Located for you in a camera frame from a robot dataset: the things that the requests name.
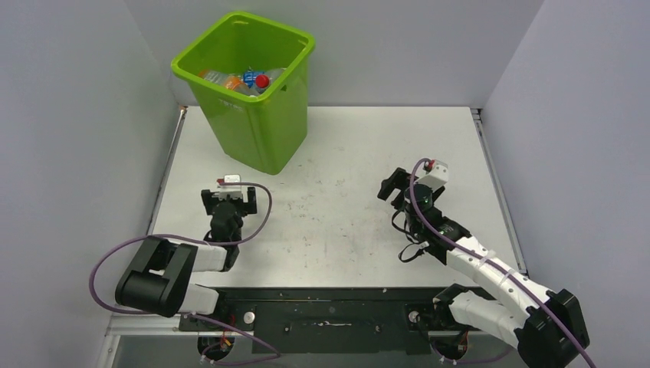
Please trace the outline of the large orange label bottle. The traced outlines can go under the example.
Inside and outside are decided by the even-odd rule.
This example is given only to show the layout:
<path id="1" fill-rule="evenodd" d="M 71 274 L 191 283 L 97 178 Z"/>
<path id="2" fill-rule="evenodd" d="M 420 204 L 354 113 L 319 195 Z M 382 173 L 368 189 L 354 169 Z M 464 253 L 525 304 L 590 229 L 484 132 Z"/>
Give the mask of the large orange label bottle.
<path id="1" fill-rule="evenodd" d="M 201 79 L 222 86 L 228 90 L 244 94 L 249 97 L 257 96 L 257 93 L 251 89 L 238 75 L 227 74 L 214 70 L 203 70 L 199 73 Z"/>

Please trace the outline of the red label Nongfu bottle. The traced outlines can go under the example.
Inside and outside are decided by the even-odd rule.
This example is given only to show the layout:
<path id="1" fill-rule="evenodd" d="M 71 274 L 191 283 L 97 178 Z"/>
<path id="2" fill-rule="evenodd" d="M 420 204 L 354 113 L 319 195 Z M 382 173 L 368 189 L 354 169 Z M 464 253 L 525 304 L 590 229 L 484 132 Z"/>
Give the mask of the red label Nongfu bottle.
<path id="1" fill-rule="evenodd" d="M 254 78 L 251 89 L 257 95 L 263 94 L 284 72 L 285 68 L 275 68 L 261 72 Z"/>

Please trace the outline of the blue label clear bottle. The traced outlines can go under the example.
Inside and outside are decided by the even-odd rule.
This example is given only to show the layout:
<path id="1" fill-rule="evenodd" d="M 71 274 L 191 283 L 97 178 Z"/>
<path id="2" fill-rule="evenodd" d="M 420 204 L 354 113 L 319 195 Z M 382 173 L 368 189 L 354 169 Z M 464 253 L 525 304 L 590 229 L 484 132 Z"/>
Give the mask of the blue label clear bottle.
<path id="1" fill-rule="evenodd" d="M 255 80 L 258 75 L 263 74 L 263 71 L 245 71 L 241 75 L 241 80 L 249 87 L 249 88 L 254 88 L 255 87 Z"/>

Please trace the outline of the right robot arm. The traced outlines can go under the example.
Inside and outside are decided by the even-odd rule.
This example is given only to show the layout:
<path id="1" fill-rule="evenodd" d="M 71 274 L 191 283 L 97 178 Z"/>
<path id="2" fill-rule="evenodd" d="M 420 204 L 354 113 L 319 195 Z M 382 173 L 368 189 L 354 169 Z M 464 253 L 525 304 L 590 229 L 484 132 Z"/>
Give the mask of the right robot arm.
<path id="1" fill-rule="evenodd" d="M 455 339 L 430 339 L 441 361 L 459 364 L 468 348 L 468 332 L 476 329 L 516 350 L 528 367 L 566 367 L 577 357 L 589 363 L 590 338 L 577 297 L 530 280 L 435 207 L 448 182 L 444 163 L 424 159 L 415 167 L 425 174 L 418 177 L 414 171 L 396 169 L 381 182 L 378 199 L 395 196 L 394 214 L 405 217 L 399 231 L 418 246 L 416 257 L 429 254 L 487 292 L 482 297 L 469 287 L 452 284 L 433 297 L 432 313 L 410 314 L 417 328 L 459 331 Z"/>

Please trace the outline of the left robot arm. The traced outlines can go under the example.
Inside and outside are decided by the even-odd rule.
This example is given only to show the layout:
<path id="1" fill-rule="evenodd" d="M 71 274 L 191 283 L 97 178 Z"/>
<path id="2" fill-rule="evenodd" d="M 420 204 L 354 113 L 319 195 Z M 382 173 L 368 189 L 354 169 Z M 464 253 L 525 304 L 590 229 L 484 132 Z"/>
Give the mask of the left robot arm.
<path id="1" fill-rule="evenodd" d="M 256 190 L 226 186 L 214 192 L 204 189 L 201 197 L 211 217 L 204 242 L 194 245 L 146 237 L 117 284 L 119 305 L 163 317 L 195 312 L 210 330 L 226 325 L 228 308 L 218 302 L 218 292 L 190 279 L 195 272 L 226 272 L 234 266 L 243 218 L 258 212 Z"/>

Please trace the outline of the green plastic bin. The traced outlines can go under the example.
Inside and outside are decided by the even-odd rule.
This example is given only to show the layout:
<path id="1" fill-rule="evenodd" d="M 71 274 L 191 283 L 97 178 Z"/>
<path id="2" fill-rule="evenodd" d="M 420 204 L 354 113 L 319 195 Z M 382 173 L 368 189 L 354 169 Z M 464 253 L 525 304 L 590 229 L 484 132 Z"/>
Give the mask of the green plastic bin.
<path id="1" fill-rule="evenodd" d="M 223 151 L 232 159 L 276 175 L 307 135 L 308 65 L 314 37 L 297 28 L 245 11 L 233 11 L 204 31 L 172 59 Z M 201 75 L 217 71 L 282 74 L 259 96 L 212 83 Z"/>

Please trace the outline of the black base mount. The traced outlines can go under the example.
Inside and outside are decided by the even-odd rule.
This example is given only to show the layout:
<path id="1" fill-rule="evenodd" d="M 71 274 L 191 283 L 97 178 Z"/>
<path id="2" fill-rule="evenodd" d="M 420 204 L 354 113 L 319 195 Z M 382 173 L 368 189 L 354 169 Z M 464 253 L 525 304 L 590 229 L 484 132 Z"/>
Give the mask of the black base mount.
<path id="1" fill-rule="evenodd" d="M 453 340 L 467 328 L 445 321 L 439 287 L 221 287 L 212 319 L 252 332 L 282 354 L 426 354 L 425 337 Z"/>

